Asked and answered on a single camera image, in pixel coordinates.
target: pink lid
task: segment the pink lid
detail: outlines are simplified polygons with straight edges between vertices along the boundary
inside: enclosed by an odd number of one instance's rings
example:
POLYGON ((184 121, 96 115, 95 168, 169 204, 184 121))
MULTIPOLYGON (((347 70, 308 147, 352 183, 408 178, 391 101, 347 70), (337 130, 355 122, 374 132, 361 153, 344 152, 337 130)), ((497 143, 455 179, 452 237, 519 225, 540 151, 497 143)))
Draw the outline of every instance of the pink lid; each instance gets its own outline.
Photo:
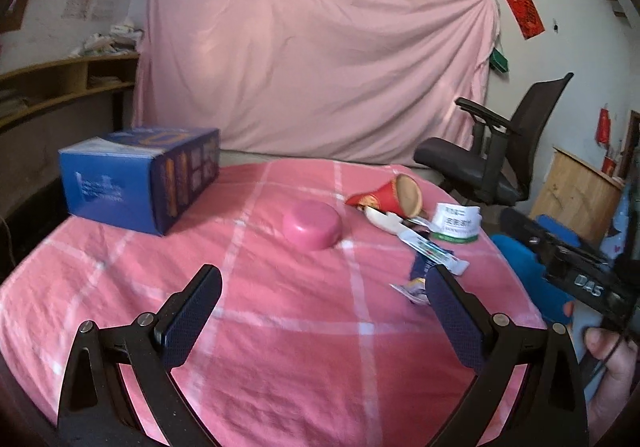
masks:
POLYGON ((284 215, 282 232, 300 250, 327 249, 340 239, 342 221, 331 205, 305 200, 284 215))

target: pink checkered bedsheet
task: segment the pink checkered bedsheet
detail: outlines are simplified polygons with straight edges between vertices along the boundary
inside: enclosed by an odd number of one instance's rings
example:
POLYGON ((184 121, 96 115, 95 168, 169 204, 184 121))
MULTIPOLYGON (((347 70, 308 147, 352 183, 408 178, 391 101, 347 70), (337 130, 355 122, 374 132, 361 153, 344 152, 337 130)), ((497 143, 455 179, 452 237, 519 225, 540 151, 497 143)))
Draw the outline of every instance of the pink checkered bedsheet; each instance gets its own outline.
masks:
MULTIPOLYGON (((122 325, 157 311, 212 263, 222 271, 222 298, 187 363, 172 373, 223 445, 423 446, 472 372, 458 362, 433 311, 388 286, 407 279, 414 253, 343 205, 344 196, 397 172, 411 174, 328 160, 228 167, 166 237, 71 217, 0 288, 2 355, 54 421, 78 325, 122 325), (282 212, 302 199, 338 209, 338 246, 300 253, 283 239, 282 212)), ((450 201, 417 181, 427 211, 450 201)), ((471 263, 460 283, 489 312, 543 325, 486 235, 452 248, 471 263)), ((130 368, 124 373, 130 381, 130 368)), ((503 424, 518 375, 486 438, 503 424)), ((127 385, 145 430, 162 440, 139 388, 127 385)))

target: finger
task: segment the finger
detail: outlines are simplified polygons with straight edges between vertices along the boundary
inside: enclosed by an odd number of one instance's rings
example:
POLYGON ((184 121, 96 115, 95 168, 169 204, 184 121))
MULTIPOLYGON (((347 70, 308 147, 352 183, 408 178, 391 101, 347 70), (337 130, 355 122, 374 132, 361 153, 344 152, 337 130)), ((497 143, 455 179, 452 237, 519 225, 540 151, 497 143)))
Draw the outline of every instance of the finger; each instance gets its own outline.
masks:
MULTIPOLYGON (((598 360, 604 360, 615 347, 618 337, 615 332, 589 328, 584 336, 584 343, 591 355, 598 360)), ((625 406, 631 392, 637 355, 636 344, 623 340, 607 361, 607 371, 588 405, 592 439, 599 438, 625 406)))
MULTIPOLYGON (((601 328, 589 328, 584 336, 584 344, 597 360, 604 360, 616 346, 619 334, 601 328)), ((607 361, 607 369, 616 378, 633 376, 636 367, 638 346, 622 341, 607 361)))
POLYGON ((562 311, 567 317, 571 317, 574 314, 574 307, 575 307, 575 302, 568 301, 564 303, 564 306, 562 306, 562 311))

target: blue box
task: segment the blue box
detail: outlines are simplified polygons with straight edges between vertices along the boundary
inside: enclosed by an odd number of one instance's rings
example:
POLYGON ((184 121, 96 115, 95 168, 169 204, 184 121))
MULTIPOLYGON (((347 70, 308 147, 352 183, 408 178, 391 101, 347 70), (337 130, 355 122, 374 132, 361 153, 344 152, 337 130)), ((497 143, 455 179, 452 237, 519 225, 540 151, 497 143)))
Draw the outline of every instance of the blue box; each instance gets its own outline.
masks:
POLYGON ((135 128, 60 150, 69 212, 162 235, 218 176, 219 130, 135 128))

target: wooden cabinet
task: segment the wooden cabinet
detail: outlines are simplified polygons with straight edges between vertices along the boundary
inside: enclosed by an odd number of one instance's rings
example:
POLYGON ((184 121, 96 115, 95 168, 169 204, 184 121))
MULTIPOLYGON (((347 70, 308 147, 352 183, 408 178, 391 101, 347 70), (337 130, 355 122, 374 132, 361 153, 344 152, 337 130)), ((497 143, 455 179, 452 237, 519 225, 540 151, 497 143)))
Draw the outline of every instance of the wooden cabinet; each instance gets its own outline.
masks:
POLYGON ((551 171, 529 214, 546 214, 599 245, 623 185, 567 151, 556 149, 551 171))
POLYGON ((0 134, 51 110, 105 92, 114 94, 114 116, 120 113, 122 120, 121 93, 134 87, 137 65, 138 54, 127 53, 68 58, 0 75, 0 94, 20 99, 18 109, 0 117, 0 134))

